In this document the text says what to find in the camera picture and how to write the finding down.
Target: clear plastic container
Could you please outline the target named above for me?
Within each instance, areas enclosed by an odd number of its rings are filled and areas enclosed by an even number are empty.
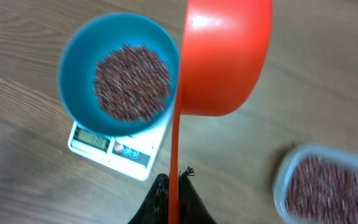
[[[298,163],[310,156],[319,156],[327,161],[333,162],[348,169],[358,171],[358,156],[350,152],[342,151],[333,147],[328,147],[320,144],[309,144],[300,146],[295,150],[289,152],[280,168],[273,182],[273,197],[278,214],[287,224],[310,224],[307,220],[302,220],[291,215],[285,206],[285,199],[287,196],[288,184],[291,181],[292,174]]]

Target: scoop handle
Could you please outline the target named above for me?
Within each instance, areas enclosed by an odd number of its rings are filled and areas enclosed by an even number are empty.
[[[172,148],[171,164],[169,175],[169,200],[168,200],[168,224],[179,224],[179,180],[178,180],[178,145],[179,145],[179,124],[182,101],[182,80],[178,79],[177,97],[175,100],[175,109],[173,112],[172,127]]]

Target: bean pile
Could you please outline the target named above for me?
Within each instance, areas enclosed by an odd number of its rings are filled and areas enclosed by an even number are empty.
[[[302,160],[285,200],[294,216],[324,224],[358,224],[358,172],[320,157]]]
[[[124,45],[96,66],[94,90],[102,110],[119,121],[147,121],[165,106],[171,76],[156,52]]]

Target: white kitchen scale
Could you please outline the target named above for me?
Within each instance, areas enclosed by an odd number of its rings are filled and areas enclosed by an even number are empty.
[[[72,152],[138,180],[148,178],[170,125],[174,103],[148,129],[131,136],[99,136],[74,122],[68,138]]]

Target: wooden floor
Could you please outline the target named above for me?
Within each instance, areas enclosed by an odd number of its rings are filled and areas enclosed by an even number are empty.
[[[154,177],[168,173],[170,136],[145,182],[71,153],[57,62],[94,16],[134,11],[178,45],[184,0],[0,0],[0,223],[127,223]],[[281,223],[270,182],[293,142],[358,153],[358,0],[274,1],[267,61],[233,114],[184,116],[180,169],[218,223]]]

